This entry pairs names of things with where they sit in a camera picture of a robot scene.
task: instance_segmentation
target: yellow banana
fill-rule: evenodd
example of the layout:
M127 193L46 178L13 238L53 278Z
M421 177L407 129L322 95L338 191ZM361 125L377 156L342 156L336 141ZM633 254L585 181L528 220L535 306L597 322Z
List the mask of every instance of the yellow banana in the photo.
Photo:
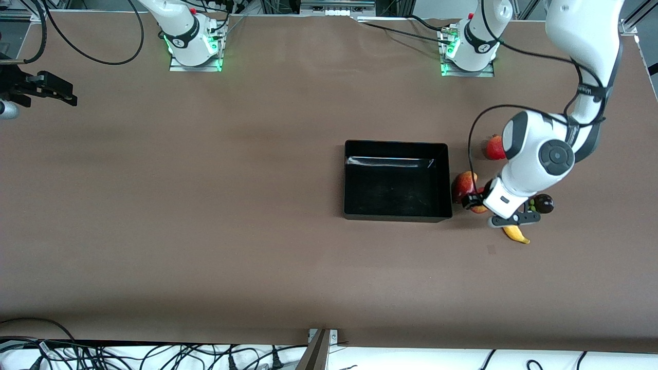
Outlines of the yellow banana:
M523 233L521 232L521 229L518 226L505 226L503 227L503 231L507 234L507 236L510 239L514 240L515 242L520 242L523 244L530 243L530 239L523 236Z

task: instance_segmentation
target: apple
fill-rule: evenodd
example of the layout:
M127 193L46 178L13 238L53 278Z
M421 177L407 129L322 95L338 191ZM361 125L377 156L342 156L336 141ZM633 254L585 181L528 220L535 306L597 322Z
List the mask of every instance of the apple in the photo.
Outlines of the apple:
M483 205L476 205L475 207L471 207L470 211L473 213L477 213L478 215L481 215L486 211L489 211L489 209L487 207L484 207Z
M455 177L452 183L452 196L455 203L461 204L461 198L475 194L475 186L473 186L473 178L478 180L476 173L471 175L470 171L462 172Z
M489 142L487 143L486 157L492 161L497 161L499 159L505 159L505 150L503 149L503 136L493 135Z

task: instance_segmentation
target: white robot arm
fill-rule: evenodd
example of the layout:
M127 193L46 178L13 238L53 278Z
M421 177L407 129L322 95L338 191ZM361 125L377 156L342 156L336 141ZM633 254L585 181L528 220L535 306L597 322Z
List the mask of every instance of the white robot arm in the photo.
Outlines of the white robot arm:
M178 0L138 0L164 32L170 52L186 66L202 65L219 52L220 26L215 19L193 14Z
M487 4L501 6L507 0L480 1L484 3L478 11L483 6L486 10ZM617 24L623 3L624 0L552 1L546 33L583 67L578 68L579 94L573 113L567 117L523 111L507 123L503 148L509 162L482 194L482 203L496 215L509 219L529 197L558 183L575 163L596 149L605 102L622 53ZM460 46L458 54L462 48L468 49L468 45Z

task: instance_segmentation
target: black tray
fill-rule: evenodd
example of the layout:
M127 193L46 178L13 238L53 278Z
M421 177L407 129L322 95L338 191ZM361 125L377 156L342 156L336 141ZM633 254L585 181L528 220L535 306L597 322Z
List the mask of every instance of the black tray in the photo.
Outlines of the black tray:
M437 223L452 217L448 146L345 142L346 219Z

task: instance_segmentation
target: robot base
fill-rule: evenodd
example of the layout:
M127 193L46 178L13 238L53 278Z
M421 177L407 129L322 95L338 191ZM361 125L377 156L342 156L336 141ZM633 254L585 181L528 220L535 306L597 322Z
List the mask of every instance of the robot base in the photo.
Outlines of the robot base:
M224 50L226 49L226 34L228 31L228 23L218 30L220 38L212 45L216 45L219 52L213 55L205 63L197 66L186 66L180 64L176 58L171 56L169 62L170 72L222 72L222 65L224 64Z
M456 24L451 24L451 28L456 28ZM445 35L437 31L436 35L439 40L446 40ZM459 68L450 58L446 57L448 45L439 43L439 56L441 57L441 75L442 76L458 76L458 77L494 77L494 64L489 62L487 67L483 70L471 72Z

